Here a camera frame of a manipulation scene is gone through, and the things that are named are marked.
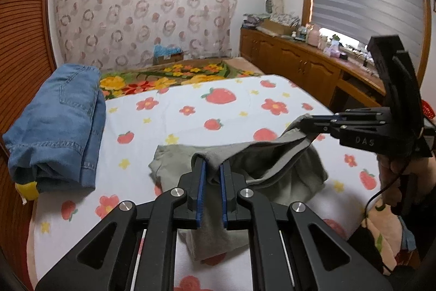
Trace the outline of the right hand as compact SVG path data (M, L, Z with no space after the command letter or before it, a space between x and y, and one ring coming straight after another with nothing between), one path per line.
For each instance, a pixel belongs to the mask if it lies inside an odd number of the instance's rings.
M377 156L382 199L396 207L407 199L418 201L435 187L435 156L399 162Z

